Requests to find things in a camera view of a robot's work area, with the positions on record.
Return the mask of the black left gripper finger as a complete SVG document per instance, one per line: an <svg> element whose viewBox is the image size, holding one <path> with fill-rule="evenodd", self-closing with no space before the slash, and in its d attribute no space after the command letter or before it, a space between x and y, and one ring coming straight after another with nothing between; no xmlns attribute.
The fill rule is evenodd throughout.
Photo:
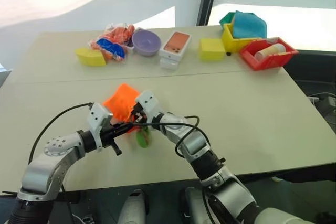
<svg viewBox="0 0 336 224"><path fill-rule="evenodd" d="M114 140L111 141L111 147L113 148L117 156L122 154L122 151L119 149L118 145Z"/></svg>
<svg viewBox="0 0 336 224"><path fill-rule="evenodd" d="M133 125L132 124L122 124L119 125L114 129L114 134L115 135L123 135L125 133L129 133L133 130Z"/></svg>

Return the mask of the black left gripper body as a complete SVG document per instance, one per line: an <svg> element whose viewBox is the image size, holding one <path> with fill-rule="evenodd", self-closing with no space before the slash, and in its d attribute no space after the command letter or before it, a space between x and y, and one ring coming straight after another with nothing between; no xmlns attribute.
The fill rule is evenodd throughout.
<svg viewBox="0 0 336 224"><path fill-rule="evenodd" d="M100 139L103 147L116 147L115 138L118 136L119 124L110 124L100 131Z"/></svg>

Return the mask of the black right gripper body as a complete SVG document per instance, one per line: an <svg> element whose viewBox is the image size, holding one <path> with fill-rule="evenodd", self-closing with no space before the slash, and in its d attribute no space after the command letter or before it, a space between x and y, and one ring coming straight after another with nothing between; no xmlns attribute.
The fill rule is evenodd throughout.
<svg viewBox="0 0 336 224"><path fill-rule="evenodd" d="M147 115L144 112L143 107L141 106L140 103L136 103L133 109L136 109L137 111L137 117L136 121L132 122L133 125L145 125L147 124Z"/></svg>

